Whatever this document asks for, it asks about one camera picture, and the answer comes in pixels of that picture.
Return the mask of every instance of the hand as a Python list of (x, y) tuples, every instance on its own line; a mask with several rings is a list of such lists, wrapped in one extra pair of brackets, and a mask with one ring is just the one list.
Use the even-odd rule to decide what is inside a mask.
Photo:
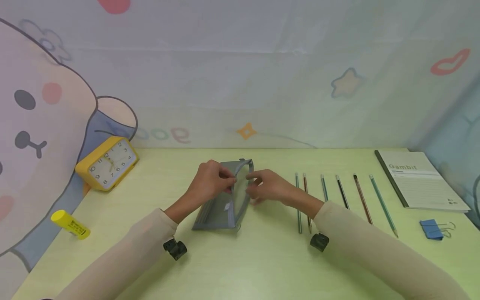
[(231, 187), (236, 182), (235, 175), (229, 169), (210, 159), (200, 164), (185, 194), (194, 196), (202, 205), (221, 192), (232, 193)]
[(248, 174), (246, 179), (255, 181), (247, 187), (252, 204), (257, 205), (266, 199), (277, 200), (286, 206), (294, 207), (309, 218), (315, 218), (323, 202), (308, 195), (271, 170), (260, 170)]
[(255, 171), (246, 176), (248, 180), (254, 178), (255, 181), (247, 187), (247, 194), (251, 197), (254, 205), (270, 199), (292, 206), (294, 194), (302, 192), (280, 175), (268, 169)]
[(165, 210), (165, 214), (179, 224), (184, 218), (221, 192), (232, 193), (237, 179), (229, 169), (209, 160), (201, 163), (185, 194)]

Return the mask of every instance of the printed backdrop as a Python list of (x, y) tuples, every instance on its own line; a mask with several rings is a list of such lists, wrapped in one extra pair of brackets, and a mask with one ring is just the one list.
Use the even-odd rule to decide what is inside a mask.
[(480, 73), (421, 145), (437, 170), (470, 206), (467, 216), (480, 228)]
[(420, 145), (480, 62), (477, 0), (4, 0), (0, 299), (88, 187), (137, 147)]

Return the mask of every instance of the clock face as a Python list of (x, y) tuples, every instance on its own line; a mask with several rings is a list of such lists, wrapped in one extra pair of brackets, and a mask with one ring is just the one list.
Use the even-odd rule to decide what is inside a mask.
[(92, 164), (88, 172), (104, 189), (108, 189), (136, 159), (137, 156), (130, 145), (121, 140)]

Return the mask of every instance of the flower print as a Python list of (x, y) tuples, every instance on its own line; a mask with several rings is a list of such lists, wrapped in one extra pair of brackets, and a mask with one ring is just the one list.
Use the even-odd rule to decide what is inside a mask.
[(41, 29), (30, 20), (23, 19), (19, 24), (20, 29), (37, 41), (45, 48), (59, 63), (71, 61), (72, 56), (63, 47), (62, 39), (51, 29)]

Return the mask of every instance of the lips print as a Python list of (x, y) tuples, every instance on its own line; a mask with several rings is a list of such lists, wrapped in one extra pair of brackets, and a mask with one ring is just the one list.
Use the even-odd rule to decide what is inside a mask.
[(111, 14), (122, 14), (130, 8), (130, 0), (97, 0)]
[(460, 68), (467, 60), (470, 54), (470, 49), (465, 48), (460, 50), (455, 56), (447, 57), (437, 61), (431, 68), (430, 72), (433, 75), (443, 76), (448, 75)]

